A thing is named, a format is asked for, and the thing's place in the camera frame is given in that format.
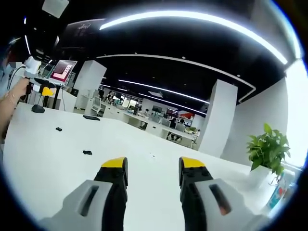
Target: ceiling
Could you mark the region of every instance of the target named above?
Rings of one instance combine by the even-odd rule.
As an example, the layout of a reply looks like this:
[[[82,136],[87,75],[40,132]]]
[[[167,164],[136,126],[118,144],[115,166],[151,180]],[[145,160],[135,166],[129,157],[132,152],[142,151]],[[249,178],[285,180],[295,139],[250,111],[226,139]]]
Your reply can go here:
[[[16,12],[14,27],[10,33],[15,36],[27,34],[31,53],[42,56],[45,62],[53,59],[78,60],[74,72],[79,72],[85,60],[95,59],[107,72],[103,84],[127,89],[132,95],[150,95],[144,86],[123,83],[119,79],[152,85],[159,88],[187,94],[208,100],[217,79],[238,87],[238,100],[251,87],[227,75],[200,67],[162,58],[120,56],[114,54],[158,55],[205,64],[234,76],[256,87],[256,91],[243,101],[270,87],[284,76],[285,66],[267,49],[249,37],[225,26],[187,18],[153,18],[123,23],[99,31],[97,26],[119,17],[157,10],[185,10],[210,13],[247,28],[254,10],[254,0],[70,0],[60,19],[42,11],[43,0],[25,4],[24,10]],[[26,15],[27,23],[23,25]],[[104,19],[91,22],[95,25],[83,36],[75,37],[78,26],[66,30],[69,23],[90,19]],[[284,35],[277,31],[279,37]],[[60,37],[55,48],[54,43]],[[18,43],[20,53],[27,56],[24,39]],[[285,50],[288,60],[293,60],[291,49]],[[163,99],[199,110],[203,103],[172,93],[163,92]]]

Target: green leaves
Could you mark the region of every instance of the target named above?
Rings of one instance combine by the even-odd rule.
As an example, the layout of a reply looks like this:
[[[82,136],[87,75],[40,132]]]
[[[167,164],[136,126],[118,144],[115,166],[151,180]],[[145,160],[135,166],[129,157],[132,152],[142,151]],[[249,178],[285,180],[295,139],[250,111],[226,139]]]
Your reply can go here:
[[[272,134],[272,130],[271,130],[270,126],[267,123],[264,123],[264,131],[266,133]]]
[[[256,169],[257,167],[260,166],[260,164],[262,163],[263,158],[261,156],[259,156],[253,163],[251,166],[251,171]]]
[[[271,168],[273,173],[282,174],[281,160],[285,154],[290,157],[290,147],[287,136],[278,130],[272,130],[268,124],[264,124],[265,133],[258,136],[250,135],[252,139],[248,142],[249,160],[253,162],[251,171],[260,165]]]

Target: white column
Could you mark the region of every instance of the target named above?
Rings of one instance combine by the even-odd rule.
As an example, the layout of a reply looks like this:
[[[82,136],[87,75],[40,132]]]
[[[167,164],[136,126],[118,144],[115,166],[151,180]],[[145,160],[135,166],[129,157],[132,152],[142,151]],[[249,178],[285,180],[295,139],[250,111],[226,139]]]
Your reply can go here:
[[[217,80],[210,105],[197,140],[200,152],[220,157],[226,145],[236,107],[237,87]]]
[[[107,68],[95,60],[85,61],[75,82],[74,88],[78,89],[76,107],[86,108],[88,99],[83,95],[88,94],[88,90],[97,90]]]

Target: yellow object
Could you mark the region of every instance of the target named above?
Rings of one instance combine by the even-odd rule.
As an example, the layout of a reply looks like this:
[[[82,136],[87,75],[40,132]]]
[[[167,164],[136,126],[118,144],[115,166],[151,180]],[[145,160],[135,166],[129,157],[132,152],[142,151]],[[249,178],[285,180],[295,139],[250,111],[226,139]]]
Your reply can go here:
[[[184,163],[184,168],[187,167],[205,167],[204,163],[202,163],[200,160],[188,158],[188,157],[181,157]]]
[[[48,87],[43,88],[42,96],[52,96],[52,95],[53,92]]]
[[[103,163],[102,167],[123,167],[123,161],[125,157],[119,157],[116,159],[108,160]]]

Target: person's arm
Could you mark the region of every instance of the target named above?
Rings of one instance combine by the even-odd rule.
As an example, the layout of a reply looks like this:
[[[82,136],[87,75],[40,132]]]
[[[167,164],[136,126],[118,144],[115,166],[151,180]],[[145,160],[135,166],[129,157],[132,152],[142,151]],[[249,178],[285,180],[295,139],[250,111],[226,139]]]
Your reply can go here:
[[[2,135],[5,127],[9,123],[18,100],[25,95],[29,79],[22,78],[16,83],[12,90],[5,94],[0,100],[0,135]]]

